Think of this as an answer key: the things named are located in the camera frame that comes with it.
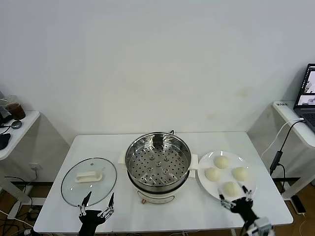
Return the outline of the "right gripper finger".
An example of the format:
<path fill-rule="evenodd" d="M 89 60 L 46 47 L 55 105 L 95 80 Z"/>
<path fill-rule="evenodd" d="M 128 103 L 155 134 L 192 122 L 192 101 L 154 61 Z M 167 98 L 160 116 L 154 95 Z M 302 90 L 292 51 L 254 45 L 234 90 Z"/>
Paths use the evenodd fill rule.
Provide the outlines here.
<path fill-rule="evenodd" d="M 242 185 L 242 190 L 245 194 L 245 197 L 243 197 L 242 200 L 247 206 L 252 207 L 253 206 L 252 190 L 248 189 L 245 185 Z"/>
<path fill-rule="evenodd" d="M 221 190 L 218 188 L 218 194 L 219 194 L 219 198 L 220 198 L 220 203 L 221 205 L 226 208 L 226 209 L 231 209 L 234 207 L 234 203 L 226 200 L 223 193 L 221 192 Z"/>

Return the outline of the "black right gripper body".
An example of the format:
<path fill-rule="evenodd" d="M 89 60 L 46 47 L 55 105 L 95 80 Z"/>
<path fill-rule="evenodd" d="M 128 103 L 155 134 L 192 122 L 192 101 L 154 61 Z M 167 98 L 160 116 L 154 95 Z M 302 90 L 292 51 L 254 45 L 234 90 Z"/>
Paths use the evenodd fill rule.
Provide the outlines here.
<path fill-rule="evenodd" d="M 232 201 L 230 211 L 239 214 L 245 223 L 253 223 L 258 219 L 257 215 L 252 210 L 253 200 L 242 197 Z"/>

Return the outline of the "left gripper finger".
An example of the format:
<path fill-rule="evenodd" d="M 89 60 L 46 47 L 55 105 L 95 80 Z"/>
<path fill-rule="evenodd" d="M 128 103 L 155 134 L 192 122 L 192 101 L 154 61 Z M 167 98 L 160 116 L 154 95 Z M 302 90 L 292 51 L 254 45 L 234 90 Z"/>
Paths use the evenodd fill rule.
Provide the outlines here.
<path fill-rule="evenodd" d="M 97 216 L 100 218 L 109 218 L 114 213 L 114 193 L 112 193 L 108 206 Z"/>
<path fill-rule="evenodd" d="M 85 216 L 86 215 L 86 206 L 88 205 L 89 199 L 91 197 L 92 192 L 90 191 L 87 196 L 83 199 L 82 203 L 77 205 L 79 208 L 79 216 Z"/>

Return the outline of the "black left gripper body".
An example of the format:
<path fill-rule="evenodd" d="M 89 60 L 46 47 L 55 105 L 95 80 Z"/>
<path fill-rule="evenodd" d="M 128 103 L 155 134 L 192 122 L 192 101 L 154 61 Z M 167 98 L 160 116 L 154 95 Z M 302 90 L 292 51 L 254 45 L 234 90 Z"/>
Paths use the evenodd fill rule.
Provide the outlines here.
<path fill-rule="evenodd" d="M 98 225 L 105 223 L 105 218 L 98 216 L 101 210 L 86 210 L 86 215 L 79 216 L 82 223 L 78 236 L 94 236 Z"/>

